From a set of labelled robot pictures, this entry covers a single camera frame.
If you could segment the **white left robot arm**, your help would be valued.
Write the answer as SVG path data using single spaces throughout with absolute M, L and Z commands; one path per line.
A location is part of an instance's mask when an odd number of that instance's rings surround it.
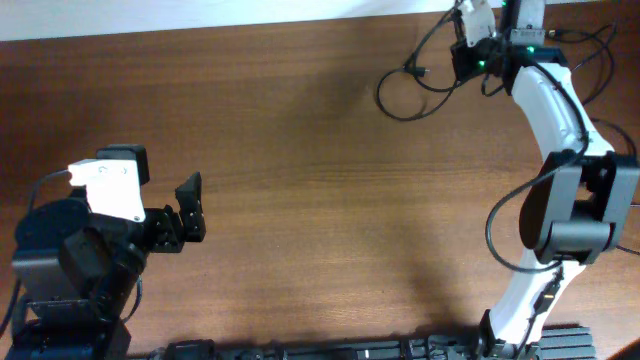
M 10 359 L 124 359 L 123 310 L 152 253 L 179 253 L 206 234 L 202 178 L 175 190 L 179 204 L 147 208 L 142 222 L 90 209 L 88 188 L 27 213 L 12 267 L 25 288 L 11 314 Z

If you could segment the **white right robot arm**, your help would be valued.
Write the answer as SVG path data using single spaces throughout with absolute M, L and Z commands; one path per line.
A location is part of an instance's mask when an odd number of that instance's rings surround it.
M 639 164 L 617 153 L 594 127 L 559 48 L 545 45 L 545 5 L 507 1 L 495 15 L 485 1 L 452 9 L 455 76 L 498 77 L 525 114 L 543 158 L 539 174 L 521 185 L 524 251 L 510 284 L 488 309 L 477 333 L 432 336 L 432 359 L 572 359 L 589 357 L 575 330 L 544 324 L 570 282 L 619 243 Z

